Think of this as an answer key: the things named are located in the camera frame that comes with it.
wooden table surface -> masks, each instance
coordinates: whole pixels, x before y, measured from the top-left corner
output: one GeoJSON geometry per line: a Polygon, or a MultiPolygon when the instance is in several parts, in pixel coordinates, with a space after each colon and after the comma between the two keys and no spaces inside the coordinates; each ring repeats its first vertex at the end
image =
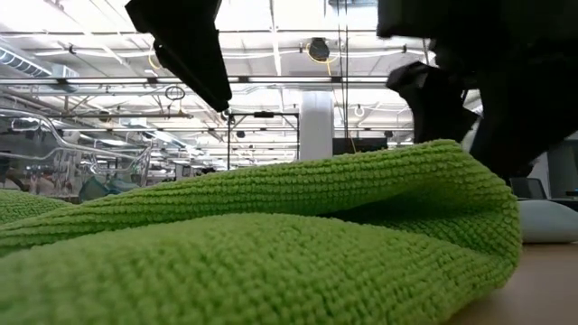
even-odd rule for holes
{"type": "Polygon", "coordinates": [[[525,246],[509,283],[447,325],[578,325],[578,245],[525,246]]]}

light blue cushion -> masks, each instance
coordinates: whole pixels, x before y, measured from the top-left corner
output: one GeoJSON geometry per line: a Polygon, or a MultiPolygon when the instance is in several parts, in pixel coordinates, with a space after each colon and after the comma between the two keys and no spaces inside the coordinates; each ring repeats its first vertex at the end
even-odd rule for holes
{"type": "Polygon", "coordinates": [[[578,242],[578,212],[549,200],[519,202],[526,244],[578,242]]]}

pillar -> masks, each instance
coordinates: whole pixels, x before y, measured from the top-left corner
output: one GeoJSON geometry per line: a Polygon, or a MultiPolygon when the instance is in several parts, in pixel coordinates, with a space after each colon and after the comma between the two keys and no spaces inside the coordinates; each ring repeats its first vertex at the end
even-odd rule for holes
{"type": "Polygon", "coordinates": [[[302,161],[333,156],[333,96],[329,91],[304,91],[300,110],[302,161]]]}

green fabric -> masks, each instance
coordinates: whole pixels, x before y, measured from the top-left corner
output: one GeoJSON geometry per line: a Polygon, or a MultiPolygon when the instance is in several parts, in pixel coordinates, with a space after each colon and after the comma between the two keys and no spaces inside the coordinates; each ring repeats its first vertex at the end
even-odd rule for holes
{"type": "Polygon", "coordinates": [[[519,253],[509,188],[438,141],[4,224],[0,323],[435,324],[504,285],[519,253]]]}
{"type": "Polygon", "coordinates": [[[22,218],[40,216],[42,213],[69,205],[62,200],[34,196],[18,190],[0,190],[0,225],[22,218]]]}

metal frame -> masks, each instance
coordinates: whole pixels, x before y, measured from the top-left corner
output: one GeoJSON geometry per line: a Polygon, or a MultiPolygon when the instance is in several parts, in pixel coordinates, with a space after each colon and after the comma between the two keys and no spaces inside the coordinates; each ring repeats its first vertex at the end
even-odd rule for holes
{"type": "MultiPolygon", "coordinates": [[[[273,118],[275,116],[281,116],[285,122],[287,122],[288,125],[291,126],[291,129],[293,129],[294,131],[297,132],[297,160],[299,160],[299,150],[301,149],[301,134],[300,134],[300,118],[299,118],[299,113],[274,113],[274,112],[255,112],[255,113],[230,113],[228,115],[228,120],[227,120],[227,170],[230,171],[231,169],[231,133],[233,132],[233,130],[235,130],[235,128],[241,124],[248,116],[252,116],[254,118],[273,118]],[[239,116],[240,119],[234,124],[232,125],[231,120],[233,119],[233,117],[239,116]],[[296,126],[291,124],[291,122],[289,120],[287,120],[287,116],[293,116],[297,119],[297,124],[296,126]]],[[[264,127],[261,128],[259,131],[273,131],[271,127],[264,127]]]]}

